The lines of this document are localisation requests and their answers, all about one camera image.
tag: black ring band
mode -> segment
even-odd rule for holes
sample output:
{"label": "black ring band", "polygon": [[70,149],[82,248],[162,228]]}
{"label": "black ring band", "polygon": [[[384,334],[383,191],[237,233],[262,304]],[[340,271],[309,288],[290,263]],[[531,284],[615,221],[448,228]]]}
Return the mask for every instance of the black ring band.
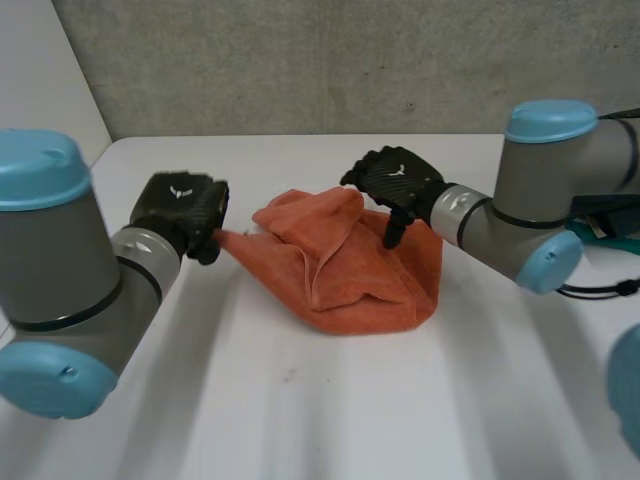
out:
{"label": "black ring band", "polygon": [[492,205],[493,214],[496,218],[499,218],[505,223],[510,225],[514,225],[516,227],[521,228],[533,228],[535,230],[551,230],[552,228],[562,227],[565,223],[567,223],[566,218],[561,218],[559,220],[553,220],[551,222],[537,222],[535,220],[522,220],[520,218],[512,217],[511,215],[507,215],[506,213],[498,210],[495,205]]}
{"label": "black ring band", "polygon": [[144,268],[139,263],[136,263],[133,260],[130,260],[126,257],[116,257],[116,258],[122,265],[126,265],[130,269],[135,270],[144,278],[146,278],[149,284],[151,284],[151,287],[153,288],[153,291],[155,292],[156,297],[158,297],[158,303],[162,303],[162,288],[160,288],[160,284],[158,283],[158,280],[156,280],[156,277],[151,275],[149,270]]}
{"label": "black ring band", "polygon": [[456,235],[456,241],[458,242],[458,248],[460,250],[464,251],[464,248],[462,247],[462,237],[464,236],[464,229],[466,228],[467,223],[469,223],[471,215],[473,215],[473,212],[479,209],[482,205],[490,201],[491,197],[481,198],[475,203],[473,207],[469,209],[467,213],[464,214],[464,217],[462,217],[462,221],[460,222],[460,226],[458,227],[458,234]]}
{"label": "black ring band", "polygon": [[622,190],[629,184],[629,182],[631,182],[631,180],[633,180],[633,177],[636,176],[636,173],[638,171],[638,132],[636,132],[636,129],[633,127],[633,125],[625,120],[616,119],[616,122],[622,125],[624,131],[627,132],[627,135],[629,135],[629,142],[631,143],[631,159],[629,160],[629,168],[627,169],[627,173],[625,173],[622,182],[616,189]]}
{"label": "black ring band", "polygon": [[79,323],[89,320],[95,317],[99,313],[109,307],[120,296],[122,292],[122,277],[116,283],[116,286],[109,294],[100,300],[95,305],[85,308],[81,312],[74,313],[73,315],[67,315],[66,317],[57,318],[55,320],[49,320],[46,322],[30,323],[30,322],[18,322],[9,318],[9,323],[16,329],[25,332],[52,332],[54,330],[61,330],[63,328],[71,327]]}

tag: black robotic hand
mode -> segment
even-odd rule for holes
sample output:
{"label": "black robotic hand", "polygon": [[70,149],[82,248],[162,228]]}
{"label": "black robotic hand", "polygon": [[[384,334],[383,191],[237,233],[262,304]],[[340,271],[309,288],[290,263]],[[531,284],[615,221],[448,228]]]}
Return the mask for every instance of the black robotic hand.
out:
{"label": "black robotic hand", "polygon": [[229,186],[206,174],[156,173],[131,212],[131,227],[146,228],[165,238],[180,257],[184,253],[202,265],[213,263],[220,246],[213,231],[222,227]]}
{"label": "black robotic hand", "polygon": [[357,161],[342,177],[340,185],[354,185],[378,205],[391,208],[383,241],[384,247],[391,249],[400,243],[416,217],[429,220],[430,212],[425,211],[425,206],[433,201],[426,197],[436,192],[440,195],[447,184],[440,172],[415,153],[387,146],[379,152],[370,151]]}

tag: towel fold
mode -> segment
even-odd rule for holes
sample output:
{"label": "towel fold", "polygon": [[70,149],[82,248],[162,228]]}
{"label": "towel fold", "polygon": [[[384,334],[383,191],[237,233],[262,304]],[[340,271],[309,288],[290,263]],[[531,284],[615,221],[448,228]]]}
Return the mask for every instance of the towel fold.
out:
{"label": "towel fold", "polygon": [[416,221],[394,250],[382,246],[389,216],[365,210],[356,190],[291,190],[257,211],[265,232],[216,238],[296,315],[339,335],[417,327],[438,303],[442,241]]}

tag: black cable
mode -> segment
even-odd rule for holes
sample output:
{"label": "black cable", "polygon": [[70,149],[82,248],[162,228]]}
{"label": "black cable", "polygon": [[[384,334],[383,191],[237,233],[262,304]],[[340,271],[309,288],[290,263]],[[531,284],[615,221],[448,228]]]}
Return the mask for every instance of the black cable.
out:
{"label": "black cable", "polygon": [[640,278],[636,280],[624,280],[615,285],[601,287],[580,287],[576,285],[563,285],[557,290],[560,295],[579,300],[607,300],[617,297],[628,297],[640,290]]}
{"label": "black cable", "polygon": [[613,295],[600,295],[600,296],[584,296],[584,295],[573,295],[572,293],[567,293],[566,291],[562,290],[562,289],[558,289],[556,290],[560,295],[565,296],[565,297],[569,297],[569,298],[573,298],[576,300],[610,300],[612,298],[620,298],[620,295],[618,295],[617,293],[613,294]]}

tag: white wall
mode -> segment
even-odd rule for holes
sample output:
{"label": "white wall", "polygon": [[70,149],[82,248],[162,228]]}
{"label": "white wall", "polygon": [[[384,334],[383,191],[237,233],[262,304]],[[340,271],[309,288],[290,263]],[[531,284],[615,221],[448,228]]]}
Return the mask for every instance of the white wall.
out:
{"label": "white wall", "polygon": [[0,128],[73,137],[93,165],[111,144],[49,0],[0,0]]}

